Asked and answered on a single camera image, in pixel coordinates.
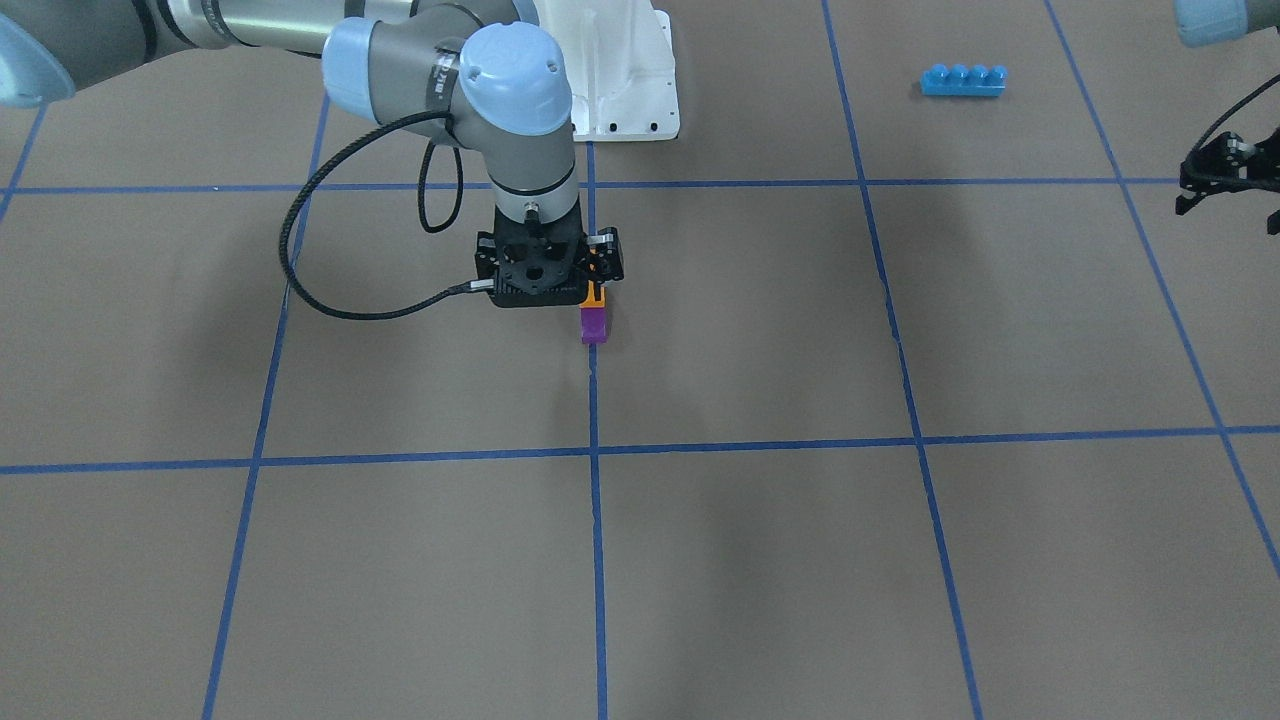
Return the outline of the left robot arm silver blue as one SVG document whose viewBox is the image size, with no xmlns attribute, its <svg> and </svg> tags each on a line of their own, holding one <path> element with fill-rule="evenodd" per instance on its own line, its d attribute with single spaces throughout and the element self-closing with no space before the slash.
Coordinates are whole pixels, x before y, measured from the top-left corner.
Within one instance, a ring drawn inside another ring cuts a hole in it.
<svg viewBox="0 0 1280 720">
<path fill-rule="evenodd" d="M 1188 47 L 1225 44 L 1258 31 L 1276 31 L 1279 26 L 1276 1 L 1175 1 L 1172 8 L 1179 38 Z M 1276 86 L 1276 76 L 1265 81 L 1194 142 L 1179 168 L 1180 195 L 1175 199 L 1179 217 L 1220 193 L 1277 192 L 1277 132 L 1257 143 L 1234 132 L 1219 132 L 1226 120 Z"/>
</svg>

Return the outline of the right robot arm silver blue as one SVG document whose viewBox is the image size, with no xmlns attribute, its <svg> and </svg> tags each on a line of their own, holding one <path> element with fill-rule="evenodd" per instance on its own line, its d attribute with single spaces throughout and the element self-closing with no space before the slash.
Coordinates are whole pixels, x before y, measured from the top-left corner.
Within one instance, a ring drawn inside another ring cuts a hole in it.
<svg viewBox="0 0 1280 720">
<path fill-rule="evenodd" d="M 588 246 L 561 46 L 531 1 L 5 1 L 3 104 L 40 108 L 187 50 L 274 47 L 320 60 L 330 101 L 375 124 L 307 181 L 283 222 L 291 259 L 310 195 L 346 159 L 404 129 L 479 152 L 495 196 L 475 281 L 499 307 L 576 305 L 605 265 Z"/>
</svg>

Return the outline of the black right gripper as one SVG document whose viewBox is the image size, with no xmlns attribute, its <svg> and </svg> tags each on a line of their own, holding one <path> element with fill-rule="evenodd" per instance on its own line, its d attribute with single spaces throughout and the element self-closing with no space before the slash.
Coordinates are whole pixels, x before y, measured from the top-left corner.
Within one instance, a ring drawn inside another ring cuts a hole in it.
<svg viewBox="0 0 1280 720">
<path fill-rule="evenodd" d="M 535 232 L 497 209 L 493 231 L 477 233 L 477 278 L 493 282 L 497 307 L 577 306 L 590 287 L 585 238 L 579 205 Z"/>
</svg>

